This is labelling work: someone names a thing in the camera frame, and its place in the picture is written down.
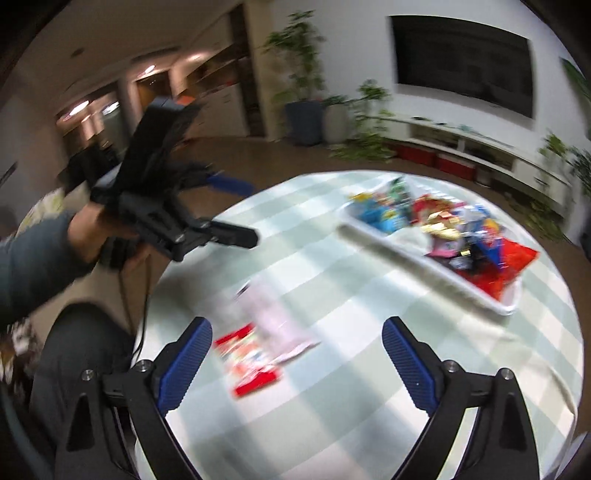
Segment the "person's left hand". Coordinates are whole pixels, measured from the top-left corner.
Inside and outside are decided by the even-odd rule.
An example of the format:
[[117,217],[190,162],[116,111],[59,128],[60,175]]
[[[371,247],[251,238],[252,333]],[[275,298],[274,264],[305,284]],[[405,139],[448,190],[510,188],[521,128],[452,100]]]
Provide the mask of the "person's left hand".
[[68,225],[68,242],[76,255],[87,264],[98,259],[103,245],[110,238],[135,240],[138,235],[112,219],[100,204],[87,203],[74,214]]

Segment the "grey sleeved left forearm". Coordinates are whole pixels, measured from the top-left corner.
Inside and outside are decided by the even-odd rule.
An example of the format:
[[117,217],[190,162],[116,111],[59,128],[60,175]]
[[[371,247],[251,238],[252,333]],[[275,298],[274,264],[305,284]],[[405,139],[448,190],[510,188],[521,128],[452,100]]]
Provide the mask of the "grey sleeved left forearm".
[[29,316],[95,266],[68,240],[73,214],[47,218],[1,244],[1,327]]

